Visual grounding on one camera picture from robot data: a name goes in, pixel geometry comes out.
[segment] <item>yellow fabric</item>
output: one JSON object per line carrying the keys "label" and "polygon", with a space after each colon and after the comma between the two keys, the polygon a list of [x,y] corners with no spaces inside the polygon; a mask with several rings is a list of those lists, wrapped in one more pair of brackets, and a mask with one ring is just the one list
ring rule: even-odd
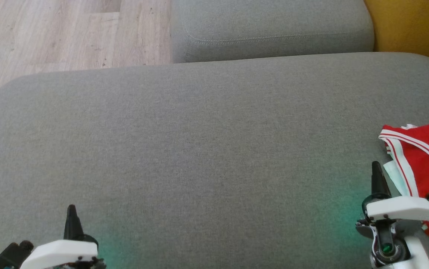
{"label": "yellow fabric", "polygon": [[364,0],[375,29],[375,51],[429,57],[429,0]]}

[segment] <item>wooden floor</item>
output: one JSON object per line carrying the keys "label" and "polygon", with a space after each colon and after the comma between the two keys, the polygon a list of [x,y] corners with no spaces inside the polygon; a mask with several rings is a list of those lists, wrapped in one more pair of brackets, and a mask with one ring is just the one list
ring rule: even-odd
{"label": "wooden floor", "polygon": [[40,72],[171,61],[171,0],[0,0],[0,87]]}

